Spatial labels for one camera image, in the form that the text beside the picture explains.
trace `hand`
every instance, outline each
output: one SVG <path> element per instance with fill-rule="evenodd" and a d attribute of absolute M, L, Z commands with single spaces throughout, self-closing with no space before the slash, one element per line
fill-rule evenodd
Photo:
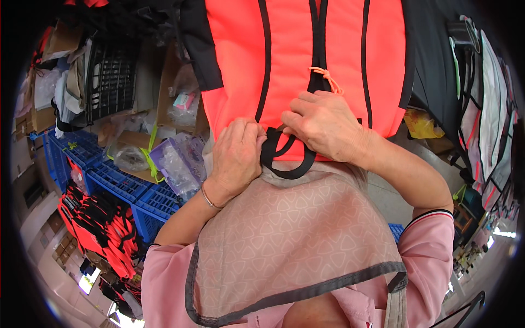
<path fill-rule="evenodd" d="M 327 91 L 303 91 L 290 102 L 291 111 L 282 113 L 287 126 L 306 146 L 336 162 L 365 167 L 372 130 L 364 128 L 342 96 Z"/>
<path fill-rule="evenodd" d="M 266 132 L 253 118 L 235 119 L 213 146 L 213 170 L 204 182 L 206 195 L 218 207 L 242 193 L 262 173 L 261 146 Z"/>

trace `striped cuff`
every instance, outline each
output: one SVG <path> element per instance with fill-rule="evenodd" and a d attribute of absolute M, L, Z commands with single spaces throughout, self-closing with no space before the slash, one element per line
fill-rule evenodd
<path fill-rule="evenodd" d="M 419 216 L 416 216 L 412 221 L 410 221 L 408 226 L 406 226 L 405 230 L 403 230 L 401 235 L 404 234 L 405 231 L 410 229 L 410 227 L 412 227 L 414 224 L 416 224 L 418 222 L 421 222 L 423 220 L 426 220 L 428 218 L 431 218 L 433 216 L 437 216 L 437 215 L 444 215 L 444 216 L 447 216 L 447 217 L 451 218 L 452 220 L 454 220 L 454 217 L 453 217 L 451 212 L 449 212 L 449 211 L 447 211 L 445 209 L 433 209 L 433 210 L 425 212 L 425 213 L 423 213 L 423 214 L 421 214 Z"/>

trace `shirt sleeve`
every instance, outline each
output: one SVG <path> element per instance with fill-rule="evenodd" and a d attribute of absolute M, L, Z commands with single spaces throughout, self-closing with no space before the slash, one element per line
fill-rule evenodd
<path fill-rule="evenodd" d="M 197 327 L 184 305 L 186 275 L 194 246 L 149 248 L 142 273 L 142 311 L 148 327 Z"/>
<path fill-rule="evenodd" d="M 414 218 L 397 245 L 408 274 L 407 321 L 410 328 L 427 328 L 441 313 L 452 274 L 454 218 L 447 210 L 432 210 Z"/>

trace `wrist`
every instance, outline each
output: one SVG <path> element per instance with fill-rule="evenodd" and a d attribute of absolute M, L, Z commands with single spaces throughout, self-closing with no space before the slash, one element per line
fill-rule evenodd
<path fill-rule="evenodd" d="M 347 162 L 369 171 L 375 161 L 375 152 L 380 136 L 372 129 L 363 128 L 352 138 L 351 153 Z"/>
<path fill-rule="evenodd" d="M 206 196 L 217 207 L 224 207 L 234 198 L 216 179 L 210 176 L 203 182 L 202 187 L 206 190 Z"/>

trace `gray apron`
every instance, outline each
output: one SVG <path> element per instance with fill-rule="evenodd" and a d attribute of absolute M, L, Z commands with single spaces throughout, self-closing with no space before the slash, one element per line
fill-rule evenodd
<path fill-rule="evenodd" d="M 274 162 L 290 170 L 295 162 Z M 248 313 L 385 276 L 385 328 L 406 326 L 406 268 L 366 193 L 365 172 L 315 162 L 297 180 L 264 168 L 202 229 L 186 279 L 190 318 L 220 327 Z"/>

